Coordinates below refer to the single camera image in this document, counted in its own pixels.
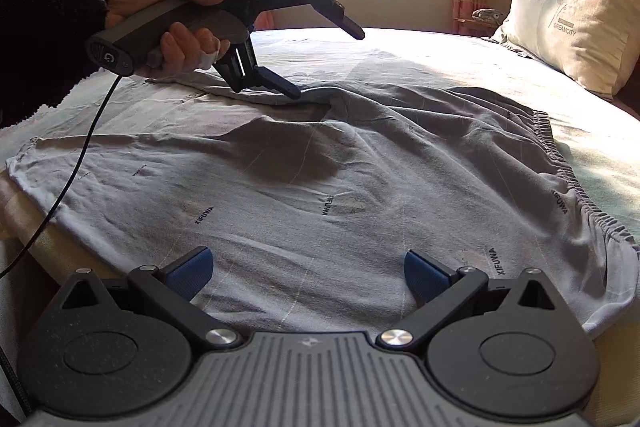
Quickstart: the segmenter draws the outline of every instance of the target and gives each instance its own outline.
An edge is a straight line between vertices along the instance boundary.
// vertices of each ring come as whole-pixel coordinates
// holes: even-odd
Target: silver pivot bolt
[[[380,335],[380,340],[387,346],[406,346],[413,339],[414,336],[405,330],[386,330]]]
[[[209,344],[213,344],[214,346],[228,346],[238,340],[238,334],[235,331],[218,328],[207,331],[205,338]]]

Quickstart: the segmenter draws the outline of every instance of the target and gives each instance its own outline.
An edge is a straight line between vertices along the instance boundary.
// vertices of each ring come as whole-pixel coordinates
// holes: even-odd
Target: wooden bedside table
[[[474,19],[455,19],[458,21],[458,34],[469,37],[491,37],[498,26],[488,22],[480,22]]]

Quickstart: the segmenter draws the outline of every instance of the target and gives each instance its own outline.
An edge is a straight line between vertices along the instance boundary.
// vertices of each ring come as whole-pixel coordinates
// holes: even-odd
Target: hand
[[[104,27],[111,28],[137,11],[161,0],[108,0]],[[212,6],[223,0],[187,0],[202,6]],[[187,73],[200,64],[202,52],[218,53],[222,57],[229,49],[229,41],[218,40],[208,29],[201,28],[191,33],[184,24],[176,22],[162,35],[160,49],[164,55],[161,68],[142,66],[136,74],[147,78],[162,78],[175,73]]]

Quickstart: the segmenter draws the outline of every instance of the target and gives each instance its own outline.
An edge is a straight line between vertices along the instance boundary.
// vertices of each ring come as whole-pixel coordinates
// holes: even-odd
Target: black sleeve
[[[0,127],[56,107],[98,70],[84,42],[104,29],[107,0],[0,0]]]

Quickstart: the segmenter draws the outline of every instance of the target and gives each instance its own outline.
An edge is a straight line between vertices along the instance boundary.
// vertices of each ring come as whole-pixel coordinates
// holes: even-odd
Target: beige pillow
[[[512,0],[494,40],[611,98],[638,62],[640,0]]]

